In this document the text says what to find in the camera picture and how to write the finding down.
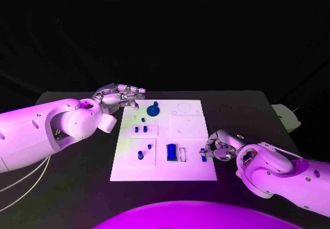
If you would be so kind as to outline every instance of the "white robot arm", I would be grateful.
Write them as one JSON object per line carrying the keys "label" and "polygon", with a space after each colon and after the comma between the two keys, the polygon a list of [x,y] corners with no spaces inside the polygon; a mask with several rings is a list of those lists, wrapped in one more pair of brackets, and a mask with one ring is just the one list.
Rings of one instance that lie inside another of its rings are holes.
{"label": "white robot arm", "polygon": [[110,133],[121,106],[136,110],[146,90],[121,84],[101,87],[91,99],[64,99],[0,114],[0,173],[19,169],[88,138]]}
{"label": "white robot arm", "polygon": [[290,161],[277,150],[294,155],[265,142],[248,144],[242,135],[219,130],[199,154],[222,161],[237,157],[237,175],[260,197],[278,194],[299,207],[330,217],[330,163],[297,155]]}

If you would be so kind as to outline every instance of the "blue object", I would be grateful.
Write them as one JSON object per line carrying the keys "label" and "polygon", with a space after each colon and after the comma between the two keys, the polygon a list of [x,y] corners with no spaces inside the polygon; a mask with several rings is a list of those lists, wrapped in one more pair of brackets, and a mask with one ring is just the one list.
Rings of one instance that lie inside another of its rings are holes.
{"label": "blue object", "polygon": [[139,160],[141,160],[143,157],[144,157],[144,156],[143,156],[143,151],[140,151],[140,152],[139,152]]}
{"label": "blue object", "polygon": [[175,144],[167,145],[167,161],[177,161],[177,146]]}
{"label": "blue object", "polygon": [[[202,148],[201,151],[203,151],[205,149]],[[202,161],[206,162],[206,157],[202,156]]]}
{"label": "blue object", "polygon": [[153,106],[150,106],[150,107],[147,108],[147,114],[149,114],[149,116],[154,117],[154,116],[159,115],[159,113],[160,113],[159,103],[154,102],[154,103],[153,103]]}

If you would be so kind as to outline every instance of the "robotic hand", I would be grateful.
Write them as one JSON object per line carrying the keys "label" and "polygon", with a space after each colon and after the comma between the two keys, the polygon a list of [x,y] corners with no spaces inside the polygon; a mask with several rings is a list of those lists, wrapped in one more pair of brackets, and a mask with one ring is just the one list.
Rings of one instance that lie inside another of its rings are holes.
{"label": "robotic hand", "polygon": [[110,133],[117,122],[110,114],[123,106],[139,110],[136,99],[144,99],[144,92],[113,83],[91,99],[64,99],[0,114],[0,173],[59,152],[88,138],[97,128]]}
{"label": "robotic hand", "polygon": [[[299,159],[290,161],[277,150]],[[278,194],[299,207],[330,217],[330,163],[303,159],[265,142],[248,144],[242,135],[225,130],[211,135],[199,154],[222,161],[237,157],[237,175],[260,197]]]}

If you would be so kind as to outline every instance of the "blue disc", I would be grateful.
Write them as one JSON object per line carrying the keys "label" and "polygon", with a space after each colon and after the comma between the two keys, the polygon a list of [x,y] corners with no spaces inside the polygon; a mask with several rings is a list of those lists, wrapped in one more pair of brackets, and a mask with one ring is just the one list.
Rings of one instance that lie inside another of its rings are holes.
{"label": "blue disc", "polygon": [[153,105],[147,108],[147,114],[149,116],[157,116],[160,113],[159,103],[154,102]]}

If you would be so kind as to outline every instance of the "table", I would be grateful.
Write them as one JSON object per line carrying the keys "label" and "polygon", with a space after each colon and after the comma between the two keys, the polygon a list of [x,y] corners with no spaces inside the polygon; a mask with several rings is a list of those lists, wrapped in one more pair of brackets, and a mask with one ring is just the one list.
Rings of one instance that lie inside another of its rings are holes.
{"label": "table", "polygon": [[[92,92],[46,92],[38,104],[91,96]],[[222,128],[237,129],[252,141],[267,141],[300,154],[263,92],[147,92],[146,98],[201,100],[209,134]],[[235,175],[235,160],[215,160],[218,181],[110,182],[123,109],[114,116],[118,123],[110,134],[97,130],[90,138],[52,156],[35,189],[0,213],[3,229],[91,228],[133,208],[173,200],[201,200],[247,207],[304,228],[326,228],[330,225],[330,218],[301,209],[284,197],[258,197]],[[39,163],[2,173],[2,187],[19,180]],[[41,172],[42,169],[10,191],[2,193],[0,208],[28,191]]]}

